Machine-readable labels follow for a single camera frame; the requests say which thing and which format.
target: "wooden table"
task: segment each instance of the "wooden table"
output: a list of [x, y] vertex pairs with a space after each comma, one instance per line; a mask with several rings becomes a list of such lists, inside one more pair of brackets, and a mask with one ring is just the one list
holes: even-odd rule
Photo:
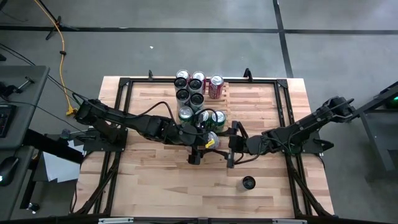
[[[99, 99], [109, 106], [114, 106], [119, 78], [104, 77]], [[304, 80], [292, 78], [288, 79], [288, 84], [294, 117], [298, 120], [310, 113]], [[125, 94], [121, 100], [122, 109]], [[279, 127], [272, 85], [225, 83], [222, 99], [209, 100], [207, 95], [205, 98], [206, 107], [224, 110], [229, 125], [232, 120], [241, 121], [250, 136]], [[174, 109], [174, 116], [177, 115], [172, 83], [135, 83], [129, 112], [139, 114], [158, 101], [168, 102]], [[157, 107], [150, 114], [169, 116], [165, 106]], [[227, 149], [228, 138], [221, 138], [221, 145]], [[82, 165], [75, 210], [84, 204], [97, 187], [103, 156], [103, 152], [94, 152]], [[148, 141], [129, 130], [126, 150], [119, 166], [112, 216], [294, 217], [286, 162], [281, 153], [261, 156], [234, 169], [227, 169], [226, 161], [218, 154], [206, 154], [199, 166], [188, 164], [187, 159], [185, 147]], [[308, 188], [324, 208], [333, 213], [321, 161], [313, 155], [304, 154], [303, 163]], [[256, 179], [256, 188], [242, 192], [236, 186], [246, 175]], [[106, 189], [102, 209], [107, 193]], [[300, 208], [304, 211], [300, 190], [298, 197]]]

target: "gray desk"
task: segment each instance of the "gray desk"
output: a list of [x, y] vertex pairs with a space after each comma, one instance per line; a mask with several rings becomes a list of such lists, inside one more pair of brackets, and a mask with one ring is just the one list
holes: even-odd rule
[[[25, 76], [31, 77], [35, 84], [28, 86], [21, 94], [13, 93], [9, 99], [11, 101], [22, 101], [36, 105], [39, 102], [45, 80], [49, 69], [45, 66], [0, 66], [0, 80], [7, 85], [19, 86], [25, 80]], [[13, 156], [19, 158], [19, 164], [10, 185], [0, 187], [0, 220], [8, 220], [11, 217], [22, 183], [25, 179], [34, 148], [22, 146], [24, 134], [29, 127], [33, 117], [35, 107], [30, 105], [15, 104], [18, 106], [16, 115], [12, 121], [7, 137], [0, 139], [0, 162], [3, 159]]]

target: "yellow sticker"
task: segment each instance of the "yellow sticker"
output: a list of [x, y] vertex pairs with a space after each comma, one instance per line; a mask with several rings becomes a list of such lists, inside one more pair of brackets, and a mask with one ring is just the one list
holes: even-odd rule
[[210, 146], [214, 145], [214, 143], [215, 143], [215, 141], [214, 141], [214, 139], [212, 139], [210, 142], [208, 142], [206, 144], [206, 148], [209, 148]]

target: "gray floor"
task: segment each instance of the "gray floor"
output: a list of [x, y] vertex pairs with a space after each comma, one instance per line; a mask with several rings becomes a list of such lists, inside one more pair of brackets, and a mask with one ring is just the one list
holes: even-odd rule
[[[271, 0], [117, 0], [48, 2], [71, 26], [108, 27], [229, 27], [276, 28]], [[394, 0], [280, 0], [286, 29], [398, 29]], [[49, 26], [33, 2], [12, 1], [0, 14], [0, 24]], [[0, 43], [47, 65], [59, 79], [59, 36], [45, 41], [46, 32], [0, 31]], [[64, 76], [69, 88], [95, 98], [105, 75], [173, 75], [180, 68], [241, 76], [246, 67], [255, 77], [286, 77], [277, 34], [64, 33], [67, 58]], [[304, 78], [311, 108], [332, 96], [355, 98], [361, 106], [397, 81], [398, 35], [287, 35], [294, 77]], [[0, 65], [23, 65], [8, 57]], [[62, 92], [47, 83], [40, 106], [65, 117]], [[73, 119], [69, 122], [77, 125]], [[31, 128], [56, 133], [65, 124], [37, 111]], [[323, 139], [335, 147], [325, 153], [326, 174], [335, 213], [344, 218], [398, 222], [398, 184], [394, 180], [367, 183], [378, 169], [362, 124], [329, 124]], [[57, 192], [67, 196], [60, 198]], [[67, 214], [73, 182], [42, 184], [34, 198], [42, 205], [35, 217]], [[26, 211], [14, 218], [32, 217]]]

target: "white paper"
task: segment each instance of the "white paper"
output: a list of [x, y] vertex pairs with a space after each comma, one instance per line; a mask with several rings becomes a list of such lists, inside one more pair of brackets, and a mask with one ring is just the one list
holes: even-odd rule
[[[83, 153], [83, 145], [75, 146], [73, 141], [68, 141], [68, 146]], [[43, 155], [49, 181], [57, 179], [57, 182], [60, 183], [79, 178], [80, 164], [61, 159], [46, 152]]]

